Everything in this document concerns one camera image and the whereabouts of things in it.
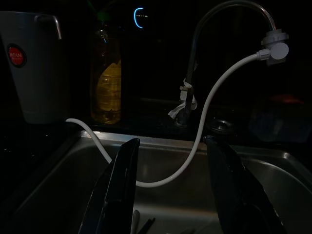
white tube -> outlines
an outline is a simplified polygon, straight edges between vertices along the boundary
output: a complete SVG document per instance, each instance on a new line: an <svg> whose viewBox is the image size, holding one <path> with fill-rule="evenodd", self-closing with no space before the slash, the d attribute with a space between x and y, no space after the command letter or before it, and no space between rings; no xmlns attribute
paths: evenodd
<svg viewBox="0 0 312 234"><path fill-rule="evenodd" d="M169 183L170 181L174 180L175 178L177 178L186 168L187 166L190 164L190 162L192 161L196 151L197 151L197 148L198 148L198 145L200 143L200 139L201 139L201 134L203 132L203 128L204 128L204 124L205 124L205 119L206 119L206 114L207 114L207 110L208 110L208 107L210 105L210 102L211 100L213 99L216 91L218 90L218 88L220 87L220 85L225 81L225 79L230 75L232 74L234 71L236 71L238 68L240 68L241 66L245 65L246 63L249 63L251 61L254 61L254 60L257 60L257 54L254 54L254 55L250 55L244 59L242 59L241 61L237 62L236 64L234 64L232 67L230 67L219 79L218 81L214 84L213 88L211 89L207 99L206 99L206 102L205 102L205 105L204 105L204 108L203 108L203 111L202 111L202 114L201 114L201 117L200 117L200 123L199 123L199 127L198 127L198 131L197 131L197 135L196 135L196 139L195 139L195 142L194 142L194 145L192 147L192 150L188 156L188 158L185 160L185 162L183 163L183 165L175 172L173 173L171 176L169 176L168 178L165 178L163 180L160 180L160 181L157 181L157 182L151 182L151 183L145 183L145 182L140 182L140 181L137 181L136 182L136 185L139 186L139 187L143 187L143 188L154 188L154 187L158 187L158 186L161 186L161 185L164 185L164 184L167 184ZM108 161L108 162L111 162L112 159L109 157L109 155L107 154L107 152L104 150L102 144L100 143L98 137L93 133L93 131L85 124L83 123L82 121L80 120L77 120L77 119L73 119L73 118L69 118L68 120L66 120L66 122L72 122L72 123L77 123L79 124L81 127L84 128L84 130L87 131L87 133L91 136L91 138L93 139L93 141L95 142L95 144L97 145L98 149L101 151L101 153L103 154L103 156L105 157L105 159Z"/></svg>

sink basin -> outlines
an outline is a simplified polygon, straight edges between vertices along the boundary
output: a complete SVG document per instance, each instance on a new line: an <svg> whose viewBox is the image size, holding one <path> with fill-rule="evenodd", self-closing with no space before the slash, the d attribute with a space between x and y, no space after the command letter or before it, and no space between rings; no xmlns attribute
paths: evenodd
<svg viewBox="0 0 312 234"><path fill-rule="evenodd" d="M135 136L96 132L113 156ZM137 180L152 182L175 172L187 158L192 142L139 137ZM288 234L310 234L312 174L282 151L233 146L263 185ZM86 132L29 195L1 233L77 234L91 191L107 162ZM134 209L140 229L156 218L148 234L221 234L210 188L206 145L200 144L188 168L176 180L157 188L136 188Z"/></svg>

dish soap bottle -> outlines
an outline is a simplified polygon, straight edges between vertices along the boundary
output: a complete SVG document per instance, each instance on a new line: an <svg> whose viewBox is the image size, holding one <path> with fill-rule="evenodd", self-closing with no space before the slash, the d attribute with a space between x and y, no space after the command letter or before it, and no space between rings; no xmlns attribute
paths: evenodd
<svg viewBox="0 0 312 234"><path fill-rule="evenodd" d="M114 124L120 121L121 59L118 29L109 24L109 15L97 14L99 21L92 36L91 116L95 121Z"/></svg>

